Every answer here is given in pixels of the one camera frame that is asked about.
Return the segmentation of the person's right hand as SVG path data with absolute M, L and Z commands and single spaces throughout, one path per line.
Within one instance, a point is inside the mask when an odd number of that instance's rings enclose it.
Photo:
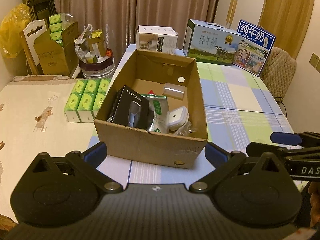
M 310 211 L 310 227 L 314 227 L 317 223 L 319 223 L 320 218 L 320 189 L 319 189 L 319 182 L 311 182 L 308 193 L 311 194 L 310 204 L 311 204 L 311 211 Z

